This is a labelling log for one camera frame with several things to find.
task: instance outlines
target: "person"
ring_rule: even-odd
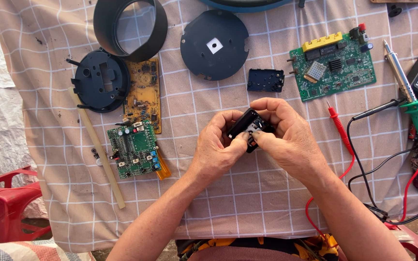
[[[328,167],[308,123],[285,100],[261,98],[250,106],[276,128],[275,133],[259,131],[252,137],[282,169],[310,191],[348,260],[412,260],[390,230]],[[199,135],[188,171],[131,223],[113,247],[108,261],[154,261],[159,257],[192,200],[245,153],[249,133],[240,133],[233,140],[224,134],[242,114],[226,110],[212,118]],[[288,259],[288,254],[276,250],[243,247],[243,251],[237,252],[237,248],[241,247],[206,248],[190,260],[297,260],[297,257]],[[247,253],[249,257],[240,258]]]

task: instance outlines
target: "checkered tablecloth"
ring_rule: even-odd
[[[351,116],[398,96],[394,77],[384,60],[383,39],[399,53],[408,71],[418,57],[418,5],[389,19],[386,5],[369,0],[307,0],[254,14],[237,14],[246,25],[249,56],[243,68],[222,81],[205,81],[189,72],[180,55],[185,26],[209,9],[197,0],[161,0],[169,32],[160,59],[162,129],[158,144],[172,170],[159,181],[155,174],[119,180],[126,206],[119,209],[104,169],[91,153],[92,142],[69,98],[76,66],[98,49],[92,19],[96,0],[0,0],[0,39],[9,73],[23,98],[26,136],[38,165],[43,199],[56,243],[69,252],[113,246],[119,235],[160,197],[188,168],[199,132],[219,110],[244,111],[261,97],[285,99],[310,124],[329,166],[338,175],[351,161],[333,122],[326,100],[347,122]],[[347,92],[302,103],[292,75],[282,93],[247,92],[250,68],[292,70],[288,51],[331,33],[347,33],[365,22],[374,44],[371,50],[377,82]],[[121,120],[122,109],[107,114],[88,111],[99,139],[110,151],[106,131]],[[367,170],[405,149],[409,118],[397,108],[358,121],[352,140]],[[407,154],[398,156],[369,177],[375,201],[392,215],[402,209],[402,189],[412,170]],[[359,174],[355,166],[348,176]],[[353,192],[363,202],[368,196],[362,180]],[[203,191],[186,211],[175,238],[276,236],[316,234],[304,214],[310,193],[260,149],[245,154],[229,173]],[[409,213],[418,212],[418,191],[410,189]],[[312,203],[310,215],[327,231]]]

